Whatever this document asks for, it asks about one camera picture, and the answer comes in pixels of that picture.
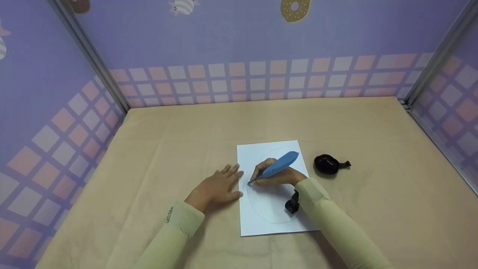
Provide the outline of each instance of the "left hand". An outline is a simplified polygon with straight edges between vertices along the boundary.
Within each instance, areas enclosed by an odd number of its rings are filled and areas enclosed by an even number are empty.
[[[184,202],[192,205],[202,213],[206,211],[210,205],[224,204],[242,197],[242,192],[230,192],[234,183],[244,174],[244,171],[239,171],[239,164],[231,167],[226,165],[221,171],[216,172],[203,180],[184,200]]]

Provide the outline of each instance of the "black object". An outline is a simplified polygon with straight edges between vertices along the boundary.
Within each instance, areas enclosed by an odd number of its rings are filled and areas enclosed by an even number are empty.
[[[285,208],[290,214],[299,211],[299,193],[297,191],[295,191],[289,201],[285,202]]]
[[[335,175],[337,174],[339,169],[352,166],[349,161],[346,161],[345,163],[340,163],[339,161],[337,161],[337,159],[330,156],[329,154],[322,154],[320,156],[315,157],[314,165],[317,171],[326,175]]]

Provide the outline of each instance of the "metal frame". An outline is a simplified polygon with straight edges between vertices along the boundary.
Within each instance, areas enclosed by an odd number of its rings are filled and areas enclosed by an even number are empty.
[[[475,19],[477,16],[478,0],[468,1],[460,15],[456,18],[455,22],[446,33],[440,45],[436,48],[430,62],[428,62],[425,69],[412,86],[410,92],[405,99],[403,99],[406,104],[412,106],[426,87],[431,84],[435,76],[445,65],[447,59],[452,55],[453,51],[466,36],[469,29],[476,21]]]
[[[105,63],[99,56],[96,49],[93,47],[91,41],[86,36],[83,28],[81,28],[80,24],[76,20],[73,10],[65,2],[66,1],[63,0],[48,0],[48,3],[52,6],[56,15],[60,18],[66,30],[75,41],[76,45],[78,45],[78,48],[81,50],[86,60],[90,63],[94,72],[105,86],[106,90],[110,93],[115,103],[119,106],[121,112],[126,115],[128,110],[131,108],[128,101],[121,93],[120,88],[106,68]]]
[[[453,156],[453,154],[448,151],[448,148],[443,144],[443,142],[438,138],[438,136],[418,115],[418,113],[411,109],[409,112],[410,116],[417,122],[418,126],[425,132],[425,134],[430,138],[430,140],[435,144],[435,146],[440,150],[440,152],[445,156],[445,158],[450,162],[450,164],[455,168],[455,170],[460,174],[460,176],[465,180],[465,182],[470,186],[470,188],[478,195],[478,185],[473,181],[471,175],[469,175],[463,167],[460,165],[460,162]]]

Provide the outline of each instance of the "right hand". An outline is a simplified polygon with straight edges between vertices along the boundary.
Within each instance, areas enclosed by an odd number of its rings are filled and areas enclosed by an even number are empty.
[[[262,173],[267,167],[269,167],[276,159],[274,158],[267,158],[265,161],[261,162],[260,164],[256,165],[254,169],[254,173],[250,180],[256,179],[256,177]],[[267,179],[259,179],[256,180],[253,184],[258,186],[270,185],[270,184],[291,184],[295,186],[300,181],[306,179],[307,177],[295,170],[292,167],[287,167],[286,169],[280,171],[279,173],[273,175]]]

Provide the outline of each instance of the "hand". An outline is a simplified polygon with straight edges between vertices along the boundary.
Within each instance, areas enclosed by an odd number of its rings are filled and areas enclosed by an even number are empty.
[[[259,173],[262,173],[267,167],[269,167],[275,161],[276,159],[274,158],[268,158],[265,161],[261,162],[260,164],[256,165],[256,168],[254,169],[254,173],[252,174],[252,177],[250,178],[250,180],[256,179]],[[280,171],[279,173],[273,175],[270,178],[258,179],[257,181],[254,182],[254,184],[258,186],[269,185],[269,184],[291,184],[295,186],[297,183],[299,183],[300,181],[306,178],[307,177],[303,173],[295,170],[292,167],[287,167],[286,169]]]
[[[226,165],[221,171],[216,172],[203,180],[184,200],[202,213],[212,204],[220,205],[242,197],[242,192],[230,192],[234,183],[242,177],[243,171],[239,171],[239,164],[231,167]]]

